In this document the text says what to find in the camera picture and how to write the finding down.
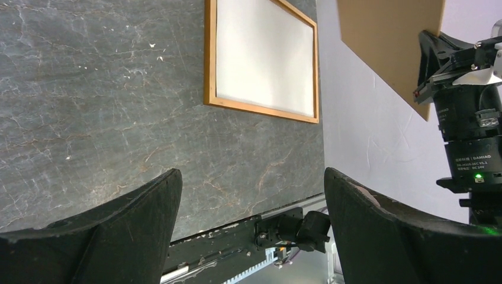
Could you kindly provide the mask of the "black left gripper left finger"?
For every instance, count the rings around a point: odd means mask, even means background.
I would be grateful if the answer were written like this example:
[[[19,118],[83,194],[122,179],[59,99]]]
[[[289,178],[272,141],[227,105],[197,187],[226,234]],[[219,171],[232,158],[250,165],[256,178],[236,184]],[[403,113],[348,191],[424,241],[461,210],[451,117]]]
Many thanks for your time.
[[[171,169],[41,229],[1,234],[2,283],[159,283],[182,193]]]

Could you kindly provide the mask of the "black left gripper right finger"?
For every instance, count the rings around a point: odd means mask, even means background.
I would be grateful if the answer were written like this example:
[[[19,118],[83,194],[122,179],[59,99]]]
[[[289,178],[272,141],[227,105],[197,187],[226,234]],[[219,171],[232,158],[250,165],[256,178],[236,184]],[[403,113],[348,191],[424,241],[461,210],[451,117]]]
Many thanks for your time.
[[[346,283],[500,283],[501,230],[420,211],[328,167],[324,194]]]

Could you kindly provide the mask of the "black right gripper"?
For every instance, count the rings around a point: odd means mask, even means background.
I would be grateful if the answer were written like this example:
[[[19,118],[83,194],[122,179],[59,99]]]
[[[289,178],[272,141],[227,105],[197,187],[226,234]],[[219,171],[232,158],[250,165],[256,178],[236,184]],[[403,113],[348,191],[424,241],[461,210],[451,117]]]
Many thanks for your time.
[[[475,86],[452,83],[471,71],[475,49],[445,33],[419,33],[420,67],[414,101],[434,104],[444,141],[501,135],[500,84]]]

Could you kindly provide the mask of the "brown cardboard backing board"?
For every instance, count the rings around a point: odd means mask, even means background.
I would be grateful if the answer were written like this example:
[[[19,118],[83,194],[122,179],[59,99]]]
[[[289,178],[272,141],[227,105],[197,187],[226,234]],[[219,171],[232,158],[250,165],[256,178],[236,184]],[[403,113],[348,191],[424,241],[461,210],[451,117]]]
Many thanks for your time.
[[[338,1],[342,41],[424,120],[430,107],[414,102],[421,51],[419,33],[438,35],[444,1]]]

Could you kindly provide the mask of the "glossy printed photo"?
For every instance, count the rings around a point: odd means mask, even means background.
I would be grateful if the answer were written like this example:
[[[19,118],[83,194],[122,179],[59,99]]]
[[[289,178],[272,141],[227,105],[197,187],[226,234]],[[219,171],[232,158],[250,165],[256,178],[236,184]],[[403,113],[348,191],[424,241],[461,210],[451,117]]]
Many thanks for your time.
[[[314,29],[273,1],[218,1],[216,96],[314,117]]]

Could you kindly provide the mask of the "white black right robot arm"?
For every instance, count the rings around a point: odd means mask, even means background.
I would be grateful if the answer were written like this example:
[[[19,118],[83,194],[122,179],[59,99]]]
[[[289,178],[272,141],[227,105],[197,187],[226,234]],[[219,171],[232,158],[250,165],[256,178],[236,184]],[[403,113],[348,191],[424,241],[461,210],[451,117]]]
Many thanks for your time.
[[[437,184],[453,193],[473,192],[473,199],[460,200],[460,206],[472,209],[497,208],[501,194],[501,101],[493,73],[501,58],[501,36],[474,45],[445,34],[419,34],[421,62],[414,101],[435,104],[439,130],[445,142],[451,176]],[[384,228],[369,217],[356,222],[356,212],[335,206],[347,189],[356,201],[369,196],[347,177],[332,168],[324,173],[328,213],[313,211],[304,218],[281,214],[257,223],[255,244],[260,248],[296,247],[325,252],[327,229],[334,229],[340,252],[365,253],[402,247],[405,237],[394,227]]]

